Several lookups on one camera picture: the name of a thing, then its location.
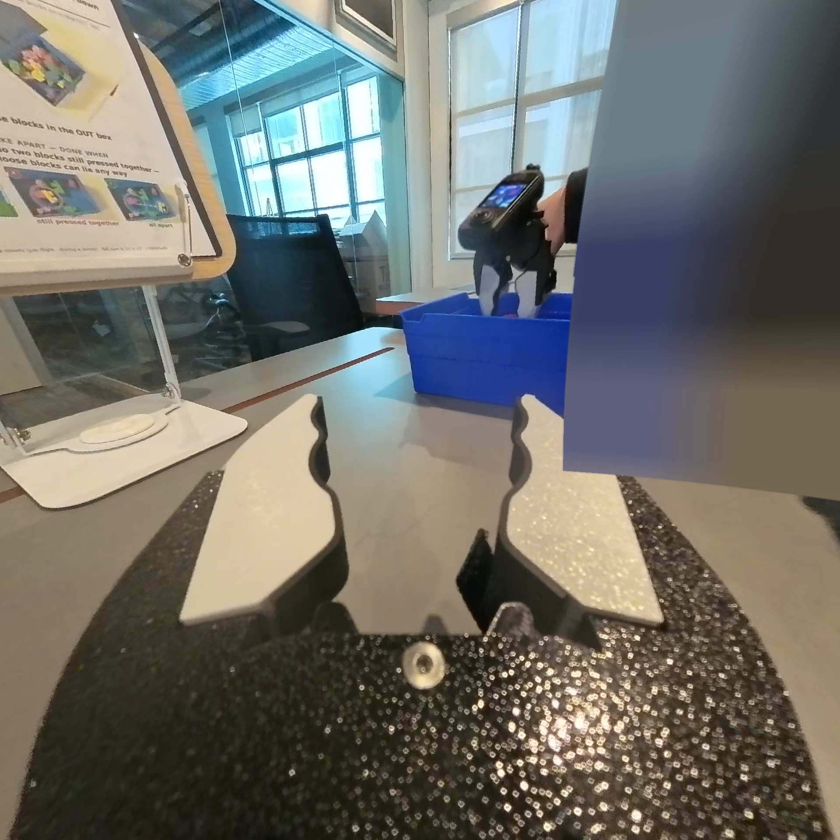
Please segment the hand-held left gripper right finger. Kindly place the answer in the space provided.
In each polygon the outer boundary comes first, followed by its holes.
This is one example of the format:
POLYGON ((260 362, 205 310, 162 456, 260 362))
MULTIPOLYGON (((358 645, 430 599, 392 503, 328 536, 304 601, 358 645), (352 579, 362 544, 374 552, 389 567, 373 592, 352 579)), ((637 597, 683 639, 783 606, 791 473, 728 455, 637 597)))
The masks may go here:
POLYGON ((525 605, 547 635, 580 636, 585 620, 660 628, 665 615, 615 476, 564 467, 564 420, 518 399, 509 491, 492 560, 492 593, 525 605))

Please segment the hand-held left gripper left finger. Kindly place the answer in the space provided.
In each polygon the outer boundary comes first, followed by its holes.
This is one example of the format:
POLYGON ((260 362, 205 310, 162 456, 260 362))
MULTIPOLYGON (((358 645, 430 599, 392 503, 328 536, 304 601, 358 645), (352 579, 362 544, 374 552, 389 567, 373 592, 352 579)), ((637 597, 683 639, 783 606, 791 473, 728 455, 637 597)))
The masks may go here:
POLYGON ((303 395, 227 462, 182 625, 259 617, 293 634, 341 592, 349 562, 328 436, 322 398, 303 395))

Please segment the blue plastic bin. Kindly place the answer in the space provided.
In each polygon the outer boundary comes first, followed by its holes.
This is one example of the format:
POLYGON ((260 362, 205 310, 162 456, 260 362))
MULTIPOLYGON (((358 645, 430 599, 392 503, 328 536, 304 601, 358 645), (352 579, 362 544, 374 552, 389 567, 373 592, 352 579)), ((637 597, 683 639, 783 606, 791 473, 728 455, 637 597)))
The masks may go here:
POLYGON ((401 313, 417 393, 514 406, 532 395, 564 415, 572 295, 550 294, 533 318, 519 318, 518 296, 484 315, 466 293, 401 313))

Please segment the person's right forearm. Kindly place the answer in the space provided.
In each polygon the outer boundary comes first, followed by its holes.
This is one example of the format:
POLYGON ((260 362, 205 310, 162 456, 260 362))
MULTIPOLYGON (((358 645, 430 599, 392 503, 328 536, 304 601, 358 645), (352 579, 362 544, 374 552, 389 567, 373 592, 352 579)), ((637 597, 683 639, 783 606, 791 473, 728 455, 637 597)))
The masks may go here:
POLYGON ((563 242, 577 244, 589 168, 586 166, 569 175, 563 191, 563 242))

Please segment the person's right hand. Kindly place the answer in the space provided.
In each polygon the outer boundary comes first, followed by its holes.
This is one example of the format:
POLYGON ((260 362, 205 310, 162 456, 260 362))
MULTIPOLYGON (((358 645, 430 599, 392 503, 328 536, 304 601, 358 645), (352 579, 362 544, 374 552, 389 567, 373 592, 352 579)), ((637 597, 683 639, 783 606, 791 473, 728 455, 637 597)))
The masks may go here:
POLYGON ((552 257, 556 257, 565 244, 565 195, 566 189, 561 189, 542 198, 538 203, 544 236, 549 244, 552 257))

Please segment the light wooden desk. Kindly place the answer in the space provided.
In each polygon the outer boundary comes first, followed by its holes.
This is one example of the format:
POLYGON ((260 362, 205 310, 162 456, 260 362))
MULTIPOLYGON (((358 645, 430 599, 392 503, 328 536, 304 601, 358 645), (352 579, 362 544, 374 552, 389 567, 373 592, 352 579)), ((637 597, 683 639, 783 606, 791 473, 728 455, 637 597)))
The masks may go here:
POLYGON ((451 288, 432 287, 428 289, 413 290, 401 295, 380 297, 376 299, 374 303, 374 313, 379 317, 393 318, 409 308, 462 293, 473 298, 476 296, 475 289, 470 286, 451 288))

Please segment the large white-framed window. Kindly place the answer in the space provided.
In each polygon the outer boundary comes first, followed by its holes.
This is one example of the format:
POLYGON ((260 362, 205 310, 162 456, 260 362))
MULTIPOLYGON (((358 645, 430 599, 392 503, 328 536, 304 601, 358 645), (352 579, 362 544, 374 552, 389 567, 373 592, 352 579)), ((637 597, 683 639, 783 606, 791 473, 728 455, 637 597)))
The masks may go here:
POLYGON ((447 16, 448 245, 503 176, 552 193, 589 164, 617 1, 475 2, 447 16))

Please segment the cardboard boxes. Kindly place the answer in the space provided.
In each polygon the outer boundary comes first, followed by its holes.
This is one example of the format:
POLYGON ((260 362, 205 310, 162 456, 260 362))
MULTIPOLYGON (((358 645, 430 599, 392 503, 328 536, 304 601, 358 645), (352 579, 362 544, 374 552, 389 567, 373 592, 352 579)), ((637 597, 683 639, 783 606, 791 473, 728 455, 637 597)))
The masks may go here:
POLYGON ((349 220, 337 243, 362 312, 374 314, 376 302, 392 293, 386 225, 378 211, 361 222, 349 220))

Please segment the white round disc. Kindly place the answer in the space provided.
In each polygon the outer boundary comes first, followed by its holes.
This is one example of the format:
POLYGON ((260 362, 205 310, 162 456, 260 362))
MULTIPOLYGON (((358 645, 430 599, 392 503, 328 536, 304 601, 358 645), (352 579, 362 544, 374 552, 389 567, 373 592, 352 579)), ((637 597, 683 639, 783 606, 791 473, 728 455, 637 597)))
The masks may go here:
POLYGON ((80 445, 96 450, 139 443, 168 425, 165 414, 136 413, 89 426, 78 436, 80 445))

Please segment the black mesh office chair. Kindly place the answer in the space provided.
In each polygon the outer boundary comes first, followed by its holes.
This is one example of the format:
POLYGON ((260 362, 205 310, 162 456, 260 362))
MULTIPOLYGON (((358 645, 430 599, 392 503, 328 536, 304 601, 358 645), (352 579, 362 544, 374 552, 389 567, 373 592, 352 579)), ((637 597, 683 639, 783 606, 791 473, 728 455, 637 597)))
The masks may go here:
POLYGON ((361 331, 364 318, 328 215, 227 215, 227 272, 252 361, 361 331))

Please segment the clear acrylic stand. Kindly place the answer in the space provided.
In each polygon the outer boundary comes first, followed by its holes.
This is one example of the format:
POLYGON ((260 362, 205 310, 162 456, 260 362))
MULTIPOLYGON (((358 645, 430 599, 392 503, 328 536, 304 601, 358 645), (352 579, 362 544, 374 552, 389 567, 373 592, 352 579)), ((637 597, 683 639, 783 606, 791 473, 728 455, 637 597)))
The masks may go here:
POLYGON ((80 445, 78 436, 82 430, 89 426, 108 421, 114 417, 136 413, 165 414, 169 424, 171 415, 182 408, 182 389, 175 371, 170 343, 165 333, 157 290, 153 286, 142 286, 141 289, 146 310, 146 321, 151 326, 157 354, 164 372, 162 388, 157 394, 138 395, 88 412, 69 415, 30 428, 2 424, 2 461, 4 463, 59 452, 73 455, 93 455, 126 448, 138 443, 96 450, 80 445))

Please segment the dark-framed paned window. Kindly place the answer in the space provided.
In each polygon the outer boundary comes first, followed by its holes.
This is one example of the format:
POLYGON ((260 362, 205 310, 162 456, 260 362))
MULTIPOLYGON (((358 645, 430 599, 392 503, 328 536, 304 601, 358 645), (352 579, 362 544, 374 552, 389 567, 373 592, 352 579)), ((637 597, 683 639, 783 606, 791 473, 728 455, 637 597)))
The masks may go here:
POLYGON ((227 114, 254 216, 386 224, 379 78, 340 72, 227 114))

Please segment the wooden display board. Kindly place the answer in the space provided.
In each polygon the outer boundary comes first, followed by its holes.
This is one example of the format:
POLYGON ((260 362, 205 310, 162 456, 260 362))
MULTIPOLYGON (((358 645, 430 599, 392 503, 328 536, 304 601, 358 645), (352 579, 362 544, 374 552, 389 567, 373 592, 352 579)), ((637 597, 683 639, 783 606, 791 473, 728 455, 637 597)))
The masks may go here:
POLYGON ((128 98, 127 115, 140 116, 140 103, 154 111, 142 140, 118 149, 126 162, 149 168, 133 177, 171 185, 175 217, 163 223, 114 217, 64 217, 51 224, 28 216, 2 227, 2 297, 101 288, 167 285, 208 280, 233 265, 233 230, 177 86, 159 59, 129 33, 143 91, 128 98))

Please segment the printed instruction sheet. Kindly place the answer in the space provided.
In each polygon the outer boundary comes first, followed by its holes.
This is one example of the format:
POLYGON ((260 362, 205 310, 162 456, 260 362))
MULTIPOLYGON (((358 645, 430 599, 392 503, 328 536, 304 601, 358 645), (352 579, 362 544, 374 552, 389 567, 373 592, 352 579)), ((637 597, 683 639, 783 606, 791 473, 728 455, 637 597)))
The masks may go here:
POLYGON ((120 2, 1 2, 2 273, 220 253, 120 2))

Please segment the framed wall picture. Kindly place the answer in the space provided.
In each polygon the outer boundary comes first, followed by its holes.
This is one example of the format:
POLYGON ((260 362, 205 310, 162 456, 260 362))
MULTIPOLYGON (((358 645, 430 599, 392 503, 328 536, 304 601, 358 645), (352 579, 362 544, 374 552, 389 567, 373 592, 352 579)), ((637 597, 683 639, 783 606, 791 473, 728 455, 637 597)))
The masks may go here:
POLYGON ((395 1, 336 1, 337 14, 362 28, 388 49, 396 50, 395 1))

